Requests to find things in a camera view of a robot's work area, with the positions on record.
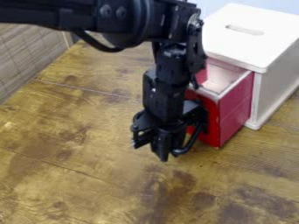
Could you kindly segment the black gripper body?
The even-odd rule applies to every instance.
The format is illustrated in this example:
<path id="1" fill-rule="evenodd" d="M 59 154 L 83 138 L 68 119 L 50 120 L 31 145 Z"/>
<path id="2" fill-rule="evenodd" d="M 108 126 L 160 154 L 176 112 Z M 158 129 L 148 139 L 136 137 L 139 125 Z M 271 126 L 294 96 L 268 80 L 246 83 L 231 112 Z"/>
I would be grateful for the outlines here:
<path id="1" fill-rule="evenodd" d="M 167 73 L 159 73 L 154 68 L 143 76 L 143 106 L 144 109 L 134 116 L 131 131 L 135 149 L 154 141 L 159 132 L 171 133 L 186 129 L 184 145 L 187 144 L 194 126 L 183 121 L 183 116 L 202 106 L 199 100 L 187 100 L 188 76 L 175 73 L 170 79 Z"/>

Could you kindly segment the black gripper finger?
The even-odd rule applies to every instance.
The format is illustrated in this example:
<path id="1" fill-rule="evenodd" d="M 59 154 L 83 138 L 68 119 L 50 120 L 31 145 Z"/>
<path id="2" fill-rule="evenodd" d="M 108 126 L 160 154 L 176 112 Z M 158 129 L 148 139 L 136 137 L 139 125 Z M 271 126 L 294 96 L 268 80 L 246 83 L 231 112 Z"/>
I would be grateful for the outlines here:
<path id="1" fill-rule="evenodd" d="M 159 132 L 151 142 L 152 153 L 159 157 L 162 162 L 168 161 L 172 146 L 172 137 L 168 133 Z"/>
<path id="2" fill-rule="evenodd" d="M 172 137 L 172 146 L 171 154 L 180 155 L 186 150 L 184 139 L 186 139 L 186 129 L 178 129 L 171 133 Z"/>

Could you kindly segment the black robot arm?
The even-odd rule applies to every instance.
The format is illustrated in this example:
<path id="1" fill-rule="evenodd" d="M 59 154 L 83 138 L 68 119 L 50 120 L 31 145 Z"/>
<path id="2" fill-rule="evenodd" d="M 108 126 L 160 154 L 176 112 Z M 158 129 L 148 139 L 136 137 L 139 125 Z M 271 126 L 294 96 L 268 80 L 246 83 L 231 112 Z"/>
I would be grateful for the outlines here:
<path id="1" fill-rule="evenodd" d="M 186 0 L 0 0 L 0 23 L 72 32 L 106 53 L 152 44 L 155 66 L 143 76 L 144 109 L 135 114 L 132 145 L 151 146 L 164 162 L 191 149 L 208 113 L 186 98 L 206 68 L 202 9 Z"/>

